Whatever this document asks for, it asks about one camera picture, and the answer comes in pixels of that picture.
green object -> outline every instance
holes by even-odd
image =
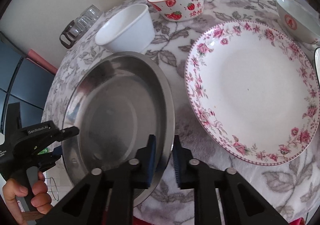
[[[47,152],[49,152],[49,148],[44,148],[40,153],[38,153],[38,154],[43,154],[43,153],[47,153]]]

plate rim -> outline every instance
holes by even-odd
[[[275,31],[276,33],[280,34],[282,37],[286,38],[288,41],[290,42],[293,42],[295,43],[292,39],[290,39],[288,36],[286,36],[284,33],[276,30],[275,28],[273,27],[270,27],[269,25],[267,24],[264,24],[264,23],[260,23],[260,22],[253,22],[253,21],[249,21],[249,20],[230,20],[230,21],[226,21],[226,22],[221,22],[221,23],[218,23],[216,25],[214,25],[213,27],[207,29],[206,31],[204,31],[200,36],[199,38],[197,38],[195,40],[195,42],[192,44],[191,48],[190,48],[190,51],[188,53],[188,57],[186,59],[186,62],[185,62],[185,71],[184,71],[184,82],[185,82],[185,86],[186,86],[186,90],[187,90],[187,94],[188,94],[188,99],[189,99],[189,102],[191,104],[191,107],[192,107],[192,110],[194,112],[194,114],[196,115],[196,118],[197,120],[200,122],[201,126],[206,130],[206,132],[211,136],[211,138],[213,138],[223,149],[225,149],[227,152],[231,153],[232,155],[234,155],[235,157],[241,159],[241,160],[244,160],[246,162],[249,162],[249,163],[252,163],[252,164],[255,164],[255,165],[262,165],[262,166],[276,166],[276,165],[280,165],[280,164],[284,164],[284,163],[288,163],[290,161],[292,161],[293,159],[295,159],[296,157],[298,157],[303,151],[305,151],[307,149],[307,147],[310,145],[311,141],[313,140],[313,138],[315,137],[316,135],[316,132],[318,130],[318,126],[319,126],[319,122],[320,122],[320,108],[318,108],[318,120],[317,120],[317,124],[315,126],[315,129],[313,131],[313,134],[310,135],[310,141],[308,144],[305,145],[305,147],[303,149],[301,149],[297,154],[295,154],[294,156],[290,157],[289,159],[286,159],[284,161],[281,161],[281,162],[275,162],[275,163],[263,163],[263,162],[256,162],[256,161],[252,161],[252,160],[249,160],[249,159],[246,159],[242,156],[239,156],[239,155],[236,155],[234,152],[230,151],[226,146],[222,145],[219,140],[215,137],[215,135],[213,135],[210,130],[200,121],[199,117],[198,117],[198,114],[196,113],[196,109],[195,109],[195,106],[191,100],[191,93],[189,91],[189,85],[188,85],[188,81],[187,81],[187,78],[186,76],[188,75],[188,65],[190,64],[190,57],[191,57],[191,51],[195,48],[197,42],[204,37],[205,34],[207,34],[208,32],[216,29],[217,27],[220,27],[220,26],[223,26],[225,24],[228,24],[228,23],[235,23],[235,22],[248,22],[248,23],[255,23],[255,24],[259,24],[259,25],[262,25],[262,26],[265,26],[273,31]],[[310,66],[311,70],[314,71],[315,75],[316,75],[316,85],[317,85],[317,90],[318,90],[318,98],[319,98],[319,105],[320,105],[320,84],[319,84],[319,81],[318,81],[318,74],[316,72],[316,70],[314,69],[314,67],[312,66],[311,62],[309,61],[309,59],[307,58],[306,54],[301,50],[301,48],[299,46],[297,46],[298,49],[301,51],[300,53],[303,55],[303,57],[307,60],[308,62],[308,65]]]
[[[162,69],[150,58],[148,58],[146,55],[135,52],[135,51],[123,51],[123,52],[117,52],[113,53],[106,58],[100,60],[96,64],[94,64],[81,78],[79,83],[76,85],[75,89],[72,91],[72,94],[69,98],[68,105],[65,109],[65,113],[63,116],[63,122],[62,122],[62,127],[64,128],[65,125],[65,119],[66,119],[66,114],[68,112],[68,108],[71,102],[71,99],[76,92],[77,88],[79,85],[82,83],[82,81],[90,74],[90,72],[96,68],[98,65],[102,64],[105,61],[109,61],[110,59],[114,59],[117,57],[134,57],[142,60],[146,66],[150,67],[150,69],[155,73],[157,79],[159,80],[159,85],[161,86],[161,89],[163,91],[163,96],[164,96],[164,102],[165,102],[165,107],[166,107],[166,132],[165,132],[165,141],[164,141],[164,146],[162,149],[162,153],[159,159],[159,162],[156,165],[156,168],[154,170],[154,175],[151,181],[151,185],[148,189],[144,189],[136,198],[133,199],[133,207],[138,206],[141,204],[144,200],[146,200],[151,193],[156,189],[157,185],[159,184],[161,177],[169,163],[169,159],[171,156],[172,152],[172,147],[173,147],[173,140],[174,140],[174,135],[175,135],[175,109],[174,109],[174,103],[173,103],[173,95],[172,91],[169,85],[169,81],[167,77],[165,76],[164,72]],[[67,176],[72,183],[73,186],[76,186],[76,184],[73,183],[71,178],[69,177],[69,174],[67,172],[67,167],[64,159],[64,151],[63,151],[63,141],[61,143],[62,147],[62,162],[64,165],[64,169],[67,173]]]

tablecloth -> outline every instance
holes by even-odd
[[[111,54],[95,44],[96,32],[121,9],[135,3],[147,2],[127,0],[104,13],[68,50],[52,83],[43,121],[53,120],[62,128],[68,101],[77,84],[90,68]],[[320,196],[319,132],[307,150],[289,163],[269,167],[247,163],[229,154],[208,136],[190,107],[184,83],[185,60],[191,45],[202,32],[217,23],[246,19],[265,23],[289,35],[277,14],[275,0],[205,0],[204,12],[199,17],[179,23],[166,21],[151,6],[149,11],[156,37],[143,53],[160,66],[169,80],[176,111],[175,132],[180,135],[182,145],[213,168],[236,168],[287,221],[305,215]],[[312,59],[315,45],[296,40],[295,43]],[[172,159],[157,188],[134,209],[134,215],[156,225],[194,223],[193,191],[177,188]]]

white plate with pink flowers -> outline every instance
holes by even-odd
[[[247,162],[288,162],[317,130],[320,90],[310,62],[264,24],[231,21],[202,34],[188,55],[185,81],[204,128]]]

red circular emblem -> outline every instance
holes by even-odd
[[[289,14],[286,14],[284,16],[284,20],[285,20],[285,23],[289,26],[290,29],[292,30],[296,30],[297,29],[297,22],[295,19],[293,19]]]

